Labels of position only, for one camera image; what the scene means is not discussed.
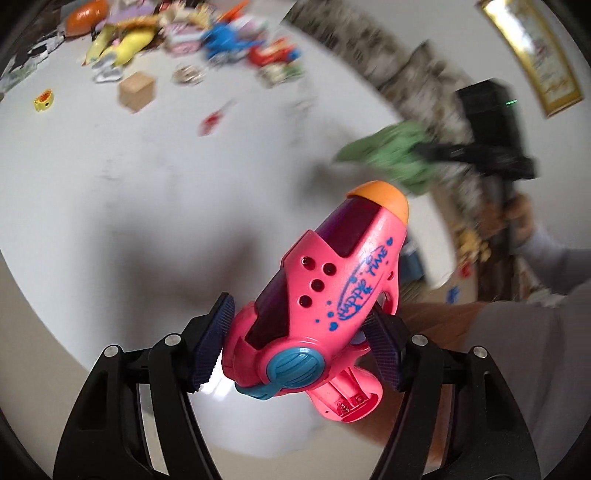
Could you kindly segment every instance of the pile of toys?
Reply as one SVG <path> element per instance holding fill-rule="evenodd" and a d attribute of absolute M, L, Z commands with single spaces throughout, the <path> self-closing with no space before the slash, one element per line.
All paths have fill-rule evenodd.
<path fill-rule="evenodd" d="M 225 12 L 207 3 L 195 8 L 184 1 L 165 0 L 158 5 L 138 0 L 117 12 L 109 11 L 106 0 L 92 0 L 72 12 L 64 24 L 67 37 L 91 34 L 92 45 L 84 65 L 96 71 L 94 81 L 118 82 L 124 67 L 136 54 L 163 45 L 173 56 L 206 51 L 208 67 L 219 67 L 247 59 L 260 68 L 269 86 L 296 79 L 303 70 L 296 60 L 301 56 L 286 38 L 269 41 L 264 19 L 243 13 L 248 0 Z M 199 81 L 203 75 L 191 75 Z"/>

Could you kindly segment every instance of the red toy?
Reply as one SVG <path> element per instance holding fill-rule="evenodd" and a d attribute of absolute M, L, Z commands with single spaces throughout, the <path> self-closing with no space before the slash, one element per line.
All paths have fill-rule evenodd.
<path fill-rule="evenodd" d="M 234 100 L 230 100 L 226 103 L 222 108 L 216 110 L 214 113 L 205 117 L 205 120 L 201 122 L 201 136 L 204 137 L 205 135 L 209 135 L 214 128 L 216 128 L 217 124 L 223 118 L 226 110 L 234 104 Z"/>
<path fill-rule="evenodd" d="M 280 38 L 268 47 L 251 48 L 248 59 L 259 67 L 279 61 L 289 63 L 300 56 L 295 47 L 295 45 L 288 43 L 286 38 Z"/>

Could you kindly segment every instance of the hole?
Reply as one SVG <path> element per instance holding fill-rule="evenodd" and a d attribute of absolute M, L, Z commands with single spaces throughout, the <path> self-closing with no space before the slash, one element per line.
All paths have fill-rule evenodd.
<path fill-rule="evenodd" d="M 316 268 L 316 262 L 312 257 L 304 257 L 301 259 L 301 264 L 304 265 L 306 270 L 314 270 Z"/>
<path fill-rule="evenodd" d="M 333 263 L 327 263 L 327 264 L 324 264 L 324 267 L 322 267 L 322 270 L 329 277 L 332 277 L 336 273 L 336 266 Z"/>
<path fill-rule="evenodd" d="M 308 309 L 312 306 L 312 299 L 308 295 L 302 295 L 300 297 L 300 305 L 305 309 Z"/>
<path fill-rule="evenodd" d="M 314 291 L 322 291 L 322 290 L 324 290 L 324 282 L 317 278 L 315 280 L 312 280 L 311 287 L 312 287 L 312 290 L 314 290 Z"/>
<path fill-rule="evenodd" d="M 383 291 L 379 293 L 377 302 L 381 307 L 383 307 L 384 303 L 386 303 L 386 294 Z"/>

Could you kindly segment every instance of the black device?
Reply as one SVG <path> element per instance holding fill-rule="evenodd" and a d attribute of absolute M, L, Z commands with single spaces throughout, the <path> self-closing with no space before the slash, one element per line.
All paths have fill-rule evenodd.
<path fill-rule="evenodd" d="M 428 161 L 473 165 L 482 178 L 483 194 L 502 210 L 515 197 L 514 182 L 537 176 L 535 161 L 524 154 L 515 112 L 517 100 L 506 86 L 492 79 L 456 93 L 472 128 L 474 143 L 419 143 L 414 151 Z M 511 226 L 490 242 L 492 258 L 479 269 L 478 299 L 518 300 Z"/>
<path fill-rule="evenodd" d="M 200 341 L 228 294 L 211 312 L 152 348 L 107 347 L 91 370 L 61 438 L 54 480 L 221 480 L 199 430 L 188 394 Z M 440 349 L 409 335 L 401 319 L 375 305 L 368 323 L 384 333 L 402 360 L 401 412 L 371 480 L 540 480 L 525 421 L 486 349 Z M 149 384 L 168 475 L 154 470 L 142 425 L 138 386 Z M 441 386 L 454 387 L 443 466 L 423 476 Z M 2 480 L 48 480 L 14 435 L 4 437 Z"/>

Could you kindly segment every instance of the red object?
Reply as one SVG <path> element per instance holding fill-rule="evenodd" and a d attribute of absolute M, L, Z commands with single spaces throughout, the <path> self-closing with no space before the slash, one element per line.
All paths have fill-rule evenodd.
<path fill-rule="evenodd" d="M 464 262 L 464 264 L 460 265 L 458 274 L 460 278 L 470 278 L 472 276 L 472 264 L 470 262 Z"/>
<path fill-rule="evenodd" d="M 228 109 L 231 105 L 235 103 L 234 100 L 230 100 L 226 103 L 222 108 L 216 110 L 214 113 L 205 117 L 205 120 L 201 122 L 201 136 L 204 137 L 205 135 L 209 135 L 214 128 L 216 128 L 217 124 L 223 118 L 225 110 Z"/>
<path fill-rule="evenodd" d="M 201 136 L 204 137 L 205 135 L 209 135 L 212 132 L 212 130 L 216 127 L 216 125 L 220 122 L 222 116 L 222 111 L 218 110 L 209 115 L 203 122 L 201 122 Z"/>
<path fill-rule="evenodd" d="M 286 38 L 280 38 L 268 47 L 252 47 L 248 59 L 259 67 L 278 61 L 289 63 L 289 53 L 294 49 L 295 46 L 288 44 Z"/>

